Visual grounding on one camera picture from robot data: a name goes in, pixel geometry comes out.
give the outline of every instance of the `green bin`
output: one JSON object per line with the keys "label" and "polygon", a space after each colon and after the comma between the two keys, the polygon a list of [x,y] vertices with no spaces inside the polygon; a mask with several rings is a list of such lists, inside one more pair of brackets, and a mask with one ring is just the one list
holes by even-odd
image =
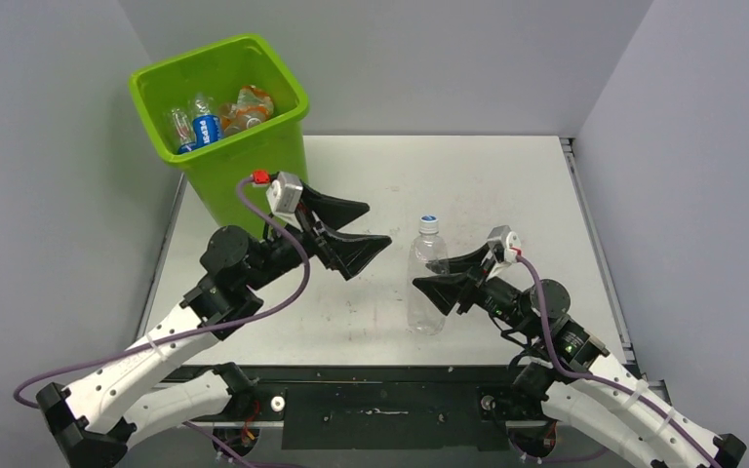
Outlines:
{"label": "green bin", "polygon": [[[197,93],[217,105],[236,102],[245,85],[256,85],[269,93],[274,99],[273,117],[237,135],[176,154],[170,110],[187,109]],[[154,63],[134,73],[129,86],[156,152],[185,172],[219,225],[236,224],[260,235],[262,220],[243,207],[234,192],[237,182],[252,171],[287,171],[307,180],[299,122],[308,112],[308,96],[261,37],[239,35]],[[267,206],[264,190],[247,191],[253,202]]]}

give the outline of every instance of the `gray wall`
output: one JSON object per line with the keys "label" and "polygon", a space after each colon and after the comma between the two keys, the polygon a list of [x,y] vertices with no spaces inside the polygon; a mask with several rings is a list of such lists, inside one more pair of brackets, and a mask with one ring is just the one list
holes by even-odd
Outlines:
{"label": "gray wall", "polygon": [[120,0],[153,59],[264,36],[309,133],[575,135],[650,0]]}
{"label": "gray wall", "polygon": [[0,1],[0,467],[64,466],[13,388],[135,332],[176,187],[127,93],[148,62],[113,0]]}
{"label": "gray wall", "polygon": [[749,2],[653,2],[575,150],[643,369],[749,446]]}

